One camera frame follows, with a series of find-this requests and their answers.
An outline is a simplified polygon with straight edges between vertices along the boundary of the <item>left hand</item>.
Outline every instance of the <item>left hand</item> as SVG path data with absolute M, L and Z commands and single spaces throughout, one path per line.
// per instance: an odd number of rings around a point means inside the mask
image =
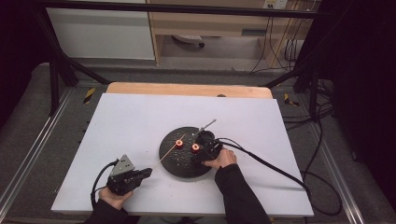
M 106 203 L 110 204 L 114 208 L 121 210 L 122 205 L 132 196 L 134 195 L 133 191 L 130 191 L 126 193 L 123 196 L 117 195 L 113 192 L 108 187 L 105 187 L 104 189 L 101 189 L 99 191 L 99 198 L 105 201 Z

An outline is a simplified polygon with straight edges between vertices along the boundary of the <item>white cabinet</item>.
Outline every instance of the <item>white cabinet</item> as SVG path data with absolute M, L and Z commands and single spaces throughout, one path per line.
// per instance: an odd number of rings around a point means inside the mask
M 48 8 L 48 13 L 61 47 L 70 57 L 154 60 L 147 12 Z

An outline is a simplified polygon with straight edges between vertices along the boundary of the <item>black sleeve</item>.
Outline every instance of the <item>black sleeve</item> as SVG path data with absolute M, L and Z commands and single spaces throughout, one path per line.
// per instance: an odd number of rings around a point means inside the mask
M 127 217 L 128 214 L 123 208 L 118 210 L 99 199 L 91 216 L 85 220 L 84 224 L 121 224 Z
M 223 194 L 228 224 L 271 224 L 237 164 L 220 167 L 215 180 Z

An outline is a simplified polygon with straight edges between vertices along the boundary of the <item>metal rail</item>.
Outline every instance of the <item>metal rail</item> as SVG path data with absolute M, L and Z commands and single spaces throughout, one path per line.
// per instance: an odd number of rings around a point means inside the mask
M 166 5 L 166 4 L 110 3 L 110 2 L 87 2 L 87 1 L 67 1 L 67 0 L 35 0 L 34 3 L 41 7 L 91 9 L 91 10 L 195 13 L 195 14 L 279 17 L 279 18 L 300 18 L 300 19 L 336 19 L 336 15 L 329 12 L 295 11 L 295 10 L 248 8 L 248 7 L 204 7 L 204 6 L 186 6 L 186 5 L 183 6 L 183 5 Z
M 305 114 L 309 114 L 308 102 L 305 100 L 304 97 L 301 97 L 298 94 L 297 97 L 299 99 L 300 104 L 302 105 Z M 310 125 L 318 141 L 320 136 L 319 126 L 316 123 L 311 123 Z M 351 224 L 364 224 L 364 219 L 363 216 L 361 215 L 361 210 L 356 205 L 352 193 L 350 192 L 349 187 L 347 186 L 347 182 L 345 181 L 343 174 L 338 168 L 338 165 L 335 162 L 324 137 L 322 138 L 320 152 L 323 157 L 323 161 L 327 167 L 327 170 L 329 172 L 329 175 L 332 178 L 334 187 L 337 189 L 337 191 L 341 196 L 344 205 L 344 210 L 349 219 L 349 222 Z
M 6 217 L 6 214 L 11 207 L 12 203 L 14 202 L 15 198 L 18 195 L 24 181 L 26 180 L 27 176 L 29 175 L 30 171 L 32 170 L 33 166 L 35 165 L 35 161 L 37 160 L 38 156 L 40 155 L 41 150 L 43 149 L 44 145 L 46 144 L 47 140 L 50 137 L 50 134 L 55 127 L 56 123 L 59 120 L 59 117 L 64 112 L 64 109 L 68 103 L 69 97 L 73 91 L 73 88 L 67 88 L 64 92 L 60 106 L 55 111 L 55 113 L 48 118 L 46 124 L 44 125 L 43 129 L 41 130 L 40 134 L 38 135 L 37 139 L 33 143 L 32 147 L 30 148 L 29 152 L 27 153 L 25 159 L 20 165 L 17 173 L 13 176 L 12 180 L 9 182 L 6 190 L 2 194 L 0 198 L 0 223 L 2 223 L 3 219 Z

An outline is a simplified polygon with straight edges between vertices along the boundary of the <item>white table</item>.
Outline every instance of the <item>white table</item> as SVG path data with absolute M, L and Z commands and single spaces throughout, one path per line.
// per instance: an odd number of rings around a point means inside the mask
M 228 137 L 262 159 L 301 179 L 276 100 L 207 96 L 105 93 L 51 208 L 64 214 L 92 210 L 94 179 L 126 154 L 136 169 L 153 167 L 163 138 L 179 127 Z M 309 217 L 312 207 L 297 183 L 234 150 L 247 182 L 271 217 Z M 98 187 L 106 183 L 110 168 Z M 223 216 L 215 171 L 194 179 L 170 175 L 159 165 L 124 208 L 137 216 Z

